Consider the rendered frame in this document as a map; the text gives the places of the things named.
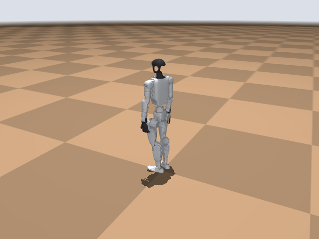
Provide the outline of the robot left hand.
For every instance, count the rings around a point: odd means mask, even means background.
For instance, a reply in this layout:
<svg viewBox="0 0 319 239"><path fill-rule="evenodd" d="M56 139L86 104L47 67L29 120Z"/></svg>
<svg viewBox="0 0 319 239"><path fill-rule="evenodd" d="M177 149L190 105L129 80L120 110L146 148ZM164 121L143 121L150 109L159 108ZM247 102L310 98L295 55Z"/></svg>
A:
<svg viewBox="0 0 319 239"><path fill-rule="evenodd" d="M149 133L149 132L150 132L150 131L148 130L148 126L147 126L147 118L145 118L145 122L142 121L141 129L142 129L143 132L145 132L145 133Z"/></svg>

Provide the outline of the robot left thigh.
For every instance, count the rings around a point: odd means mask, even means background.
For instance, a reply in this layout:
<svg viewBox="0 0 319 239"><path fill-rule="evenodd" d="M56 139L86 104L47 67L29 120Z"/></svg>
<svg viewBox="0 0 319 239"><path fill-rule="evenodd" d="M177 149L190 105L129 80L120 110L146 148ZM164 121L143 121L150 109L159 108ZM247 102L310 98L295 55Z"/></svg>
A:
<svg viewBox="0 0 319 239"><path fill-rule="evenodd" d="M151 146L154 148L155 145L159 145L162 149L162 143L157 142L157 127L160 124L159 117L155 116L148 120L148 130L150 131L148 134L148 139L151 144Z"/></svg>

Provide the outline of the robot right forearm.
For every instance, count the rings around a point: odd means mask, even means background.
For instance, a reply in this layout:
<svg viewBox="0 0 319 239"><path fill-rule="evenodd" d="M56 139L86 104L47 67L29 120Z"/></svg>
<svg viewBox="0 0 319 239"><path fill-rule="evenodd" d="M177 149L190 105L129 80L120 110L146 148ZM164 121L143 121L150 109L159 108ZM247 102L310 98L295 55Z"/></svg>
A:
<svg viewBox="0 0 319 239"><path fill-rule="evenodd" d="M167 100L167 103L166 103L166 106L165 106L167 112L169 112L169 110L171 109L172 100L173 100L173 97Z"/></svg>

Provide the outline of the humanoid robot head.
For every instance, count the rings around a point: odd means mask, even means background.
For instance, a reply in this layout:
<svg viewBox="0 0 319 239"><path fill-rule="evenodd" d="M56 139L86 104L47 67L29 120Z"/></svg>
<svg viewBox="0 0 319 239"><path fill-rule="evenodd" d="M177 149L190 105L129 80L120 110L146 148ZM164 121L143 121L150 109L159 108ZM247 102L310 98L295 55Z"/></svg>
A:
<svg viewBox="0 0 319 239"><path fill-rule="evenodd" d="M160 71L161 66L165 66L165 62L162 59L155 59L152 61L153 71L157 74L157 79L163 79L165 76L162 75L162 72ZM158 67L158 70L155 71L155 66Z"/></svg>

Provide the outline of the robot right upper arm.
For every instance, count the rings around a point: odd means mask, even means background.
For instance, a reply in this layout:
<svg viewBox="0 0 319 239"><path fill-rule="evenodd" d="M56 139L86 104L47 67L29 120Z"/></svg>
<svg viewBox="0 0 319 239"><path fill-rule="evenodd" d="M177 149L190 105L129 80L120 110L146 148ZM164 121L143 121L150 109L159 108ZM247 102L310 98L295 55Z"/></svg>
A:
<svg viewBox="0 0 319 239"><path fill-rule="evenodd" d="M173 78L172 77L169 77L169 97L168 99L172 98L173 97Z"/></svg>

